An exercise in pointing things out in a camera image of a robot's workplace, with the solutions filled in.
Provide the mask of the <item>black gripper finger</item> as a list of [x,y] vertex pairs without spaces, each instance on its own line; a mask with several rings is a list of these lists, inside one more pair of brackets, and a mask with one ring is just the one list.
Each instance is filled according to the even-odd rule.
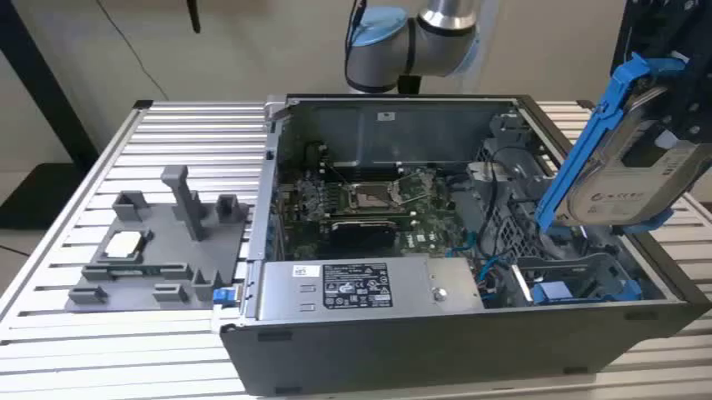
[[701,62],[689,57],[670,60],[677,69],[669,73],[655,144],[711,144],[711,57]]

